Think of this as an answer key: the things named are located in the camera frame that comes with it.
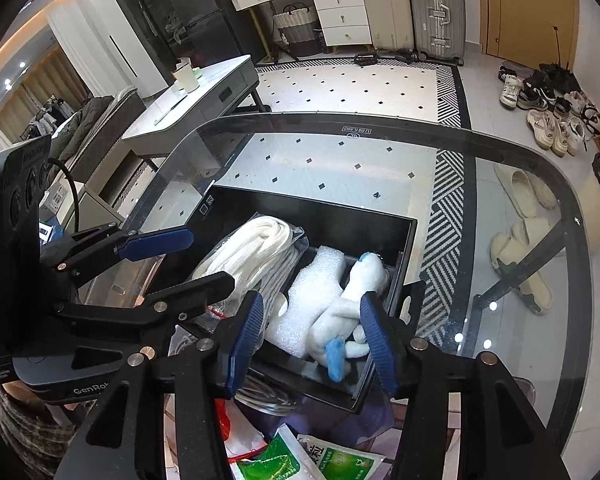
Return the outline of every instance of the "black box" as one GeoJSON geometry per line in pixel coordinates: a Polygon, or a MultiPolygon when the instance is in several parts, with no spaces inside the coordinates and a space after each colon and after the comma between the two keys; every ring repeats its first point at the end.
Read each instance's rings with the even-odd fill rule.
{"type": "MultiPolygon", "coordinates": [[[[311,263],[321,245],[338,249],[347,255],[347,270],[341,283],[343,288],[355,261],[363,253],[373,252],[382,258],[391,276],[389,289],[382,297],[384,308],[391,316],[400,316],[402,303],[411,291],[410,285],[402,284],[413,247],[416,220],[316,200],[223,186],[212,186],[200,201],[187,221],[187,227],[194,234],[193,245],[186,251],[170,254],[164,259],[149,292],[182,283],[222,238],[256,213],[275,216],[301,227],[308,237],[310,247],[296,265],[283,292],[291,286],[300,269],[311,263]]],[[[414,331],[419,309],[414,309],[413,298],[410,314],[410,326],[414,331]]],[[[371,385],[374,369],[368,356],[350,362],[351,373],[342,383],[334,383],[328,377],[327,370],[317,363],[291,356],[265,341],[254,355],[250,369],[269,381],[357,413],[371,385]]]]}

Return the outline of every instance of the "bubble wrap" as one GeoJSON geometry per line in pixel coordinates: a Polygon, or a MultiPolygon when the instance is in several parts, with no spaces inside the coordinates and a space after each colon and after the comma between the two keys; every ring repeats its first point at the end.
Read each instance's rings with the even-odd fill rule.
{"type": "Polygon", "coordinates": [[[311,325],[342,294],[340,279],[346,263],[344,254],[322,246],[314,260],[300,270],[288,292],[289,307],[279,317],[272,314],[265,339],[285,352],[306,357],[306,336],[311,325]]]}

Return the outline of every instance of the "glass table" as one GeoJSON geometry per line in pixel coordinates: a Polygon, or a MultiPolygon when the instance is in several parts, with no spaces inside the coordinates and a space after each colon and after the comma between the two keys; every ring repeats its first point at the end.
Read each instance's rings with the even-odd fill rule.
{"type": "MultiPolygon", "coordinates": [[[[422,280],[426,288],[417,335],[445,352],[496,353],[513,376],[530,383],[536,412],[564,448],[589,363],[591,272],[574,192],[543,156],[475,132],[394,118],[225,117],[177,146],[124,228],[193,225],[219,207],[218,197],[236,200],[247,191],[260,197],[259,206],[271,196],[303,199],[288,209],[294,218],[318,203],[415,219],[400,278],[422,280]]],[[[243,213],[248,219],[252,212],[243,213]]],[[[382,238],[374,230],[386,225],[371,222],[352,232],[382,238]]],[[[318,231],[305,229],[311,243],[318,231]]],[[[86,302],[139,304],[163,262],[121,262],[92,283],[86,302]]],[[[409,319],[407,308],[401,316],[409,319]]]]}

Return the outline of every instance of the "suitcase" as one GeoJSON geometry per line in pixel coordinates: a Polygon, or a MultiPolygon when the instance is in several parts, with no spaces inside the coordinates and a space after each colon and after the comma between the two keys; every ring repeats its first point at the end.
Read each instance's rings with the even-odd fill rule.
{"type": "Polygon", "coordinates": [[[375,48],[413,50],[410,0],[364,0],[375,48]]]}
{"type": "Polygon", "coordinates": [[[464,64],[464,0],[411,0],[418,58],[457,59],[464,64]]]}

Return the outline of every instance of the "wooden door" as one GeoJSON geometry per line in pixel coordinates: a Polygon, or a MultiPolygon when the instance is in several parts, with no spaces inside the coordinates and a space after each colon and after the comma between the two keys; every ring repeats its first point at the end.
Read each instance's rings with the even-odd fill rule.
{"type": "Polygon", "coordinates": [[[578,0],[487,0],[486,53],[538,68],[540,63],[573,65],[578,34],[578,0]]]}

